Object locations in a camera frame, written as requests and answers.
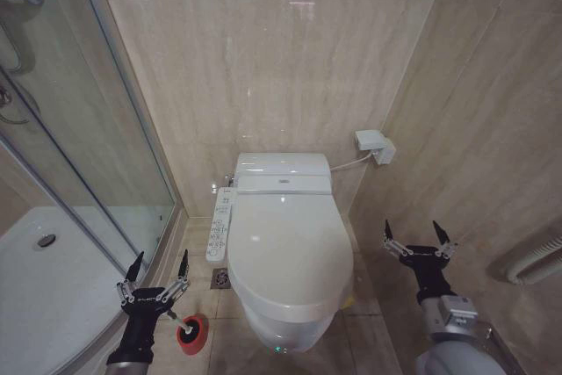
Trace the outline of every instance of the toilet seat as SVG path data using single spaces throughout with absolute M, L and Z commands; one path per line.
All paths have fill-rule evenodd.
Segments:
M 352 287 L 353 253 L 331 194 L 240 194 L 228 273 L 245 306 L 277 321 L 333 315 Z

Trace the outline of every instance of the shower enclosure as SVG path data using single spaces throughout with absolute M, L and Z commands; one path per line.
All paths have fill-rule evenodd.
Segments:
M 0 0 L 0 368 L 54 373 L 182 206 L 104 0 Z

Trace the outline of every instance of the floor drain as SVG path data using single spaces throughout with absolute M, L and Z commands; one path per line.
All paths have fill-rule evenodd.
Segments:
M 212 289 L 229 289 L 230 279 L 228 279 L 228 270 L 226 268 L 215 268 L 213 270 L 213 279 L 211 280 Z
M 46 248 L 47 246 L 52 245 L 54 241 L 56 241 L 56 234 L 47 234 L 46 236 L 41 237 L 37 241 L 37 244 L 42 248 Z

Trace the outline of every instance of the power cord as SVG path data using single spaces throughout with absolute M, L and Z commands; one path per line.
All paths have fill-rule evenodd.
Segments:
M 374 154 L 374 150 L 372 149 L 371 151 L 369 151 L 369 154 L 367 154 L 365 157 L 360 158 L 359 160 L 355 160 L 354 162 L 346 162 L 345 164 L 340 164 L 339 166 L 335 166 L 330 168 L 330 171 L 334 171 L 334 170 L 339 170 L 339 169 L 343 169 L 344 167 L 348 167 L 351 164 L 355 164 L 356 162 L 364 162 L 365 160 L 369 159 L 370 157 L 373 156 Z

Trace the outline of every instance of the toilet tank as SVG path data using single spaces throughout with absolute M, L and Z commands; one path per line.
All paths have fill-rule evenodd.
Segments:
M 242 153 L 234 186 L 240 194 L 331 194 L 331 174 L 324 154 Z

